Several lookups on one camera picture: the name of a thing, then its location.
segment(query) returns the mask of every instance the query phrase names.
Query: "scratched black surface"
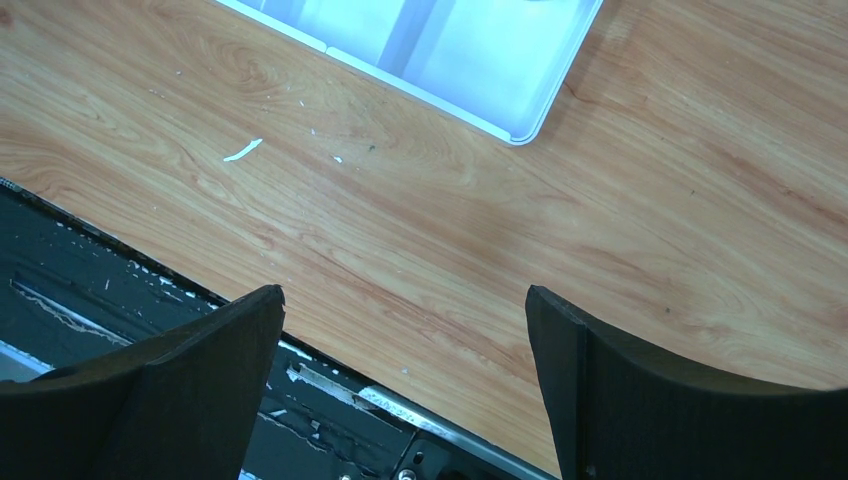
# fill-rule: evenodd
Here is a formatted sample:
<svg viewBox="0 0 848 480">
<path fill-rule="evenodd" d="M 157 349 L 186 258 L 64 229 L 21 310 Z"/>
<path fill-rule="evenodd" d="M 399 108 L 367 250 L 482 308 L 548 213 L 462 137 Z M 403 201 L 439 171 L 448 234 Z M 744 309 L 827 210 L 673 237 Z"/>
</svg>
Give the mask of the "scratched black surface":
<svg viewBox="0 0 848 480">
<path fill-rule="evenodd" d="M 54 367 L 202 316 L 214 294 L 26 194 L 0 188 L 0 339 Z M 84 320 L 115 335 L 92 333 Z M 261 479 L 386 478 L 415 436 L 286 370 L 301 364 L 353 391 L 371 385 L 295 339 L 278 349 L 245 470 Z"/>
</svg>

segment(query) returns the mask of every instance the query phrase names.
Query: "white tray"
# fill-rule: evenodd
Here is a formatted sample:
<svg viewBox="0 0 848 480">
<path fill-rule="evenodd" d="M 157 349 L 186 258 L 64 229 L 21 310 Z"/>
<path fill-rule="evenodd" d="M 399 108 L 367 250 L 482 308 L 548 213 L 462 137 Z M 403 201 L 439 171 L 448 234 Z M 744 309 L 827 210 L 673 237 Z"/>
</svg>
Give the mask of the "white tray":
<svg viewBox="0 0 848 480">
<path fill-rule="evenodd" d="M 218 0 L 513 145 L 531 141 L 603 0 Z"/>
</svg>

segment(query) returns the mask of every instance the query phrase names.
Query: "wood grain surface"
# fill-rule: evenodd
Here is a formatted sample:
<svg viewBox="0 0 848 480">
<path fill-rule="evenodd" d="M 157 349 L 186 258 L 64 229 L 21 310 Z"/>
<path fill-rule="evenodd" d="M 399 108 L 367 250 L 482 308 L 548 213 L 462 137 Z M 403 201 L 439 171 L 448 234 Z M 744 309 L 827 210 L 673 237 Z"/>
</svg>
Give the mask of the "wood grain surface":
<svg viewBox="0 0 848 480">
<path fill-rule="evenodd" d="M 607 0 L 521 148 L 207 1 L 0 5 L 0 174 L 548 471 L 531 283 L 848 385 L 845 0 Z"/>
</svg>

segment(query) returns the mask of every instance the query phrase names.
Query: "light blue object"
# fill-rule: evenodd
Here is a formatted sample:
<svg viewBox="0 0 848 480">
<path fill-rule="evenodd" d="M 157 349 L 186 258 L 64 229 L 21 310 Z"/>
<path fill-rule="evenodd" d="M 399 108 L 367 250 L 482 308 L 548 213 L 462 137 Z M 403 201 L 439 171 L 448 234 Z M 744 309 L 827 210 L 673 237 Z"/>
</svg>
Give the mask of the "light blue object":
<svg viewBox="0 0 848 480">
<path fill-rule="evenodd" d="M 533 140 L 603 0 L 218 0 L 512 145 Z"/>
</svg>

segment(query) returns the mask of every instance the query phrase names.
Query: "wooden table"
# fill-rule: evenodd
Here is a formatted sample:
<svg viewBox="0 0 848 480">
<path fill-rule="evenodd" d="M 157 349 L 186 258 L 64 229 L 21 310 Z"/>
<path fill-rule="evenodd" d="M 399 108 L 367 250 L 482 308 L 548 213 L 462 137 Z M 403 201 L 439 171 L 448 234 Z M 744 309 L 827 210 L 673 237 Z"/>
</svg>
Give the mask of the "wooden table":
<svg viewBox="0 0 848 480">
<path fill-rule="evenodd" d="M 287 330 L 553 472 L 531 283 L 848 385 L 848 4 L 810 3 L 607 0 L 508 148 L 214 3 L 7 0 L 0 174 L 226 297 L 281 283 Z"/>
</svg>

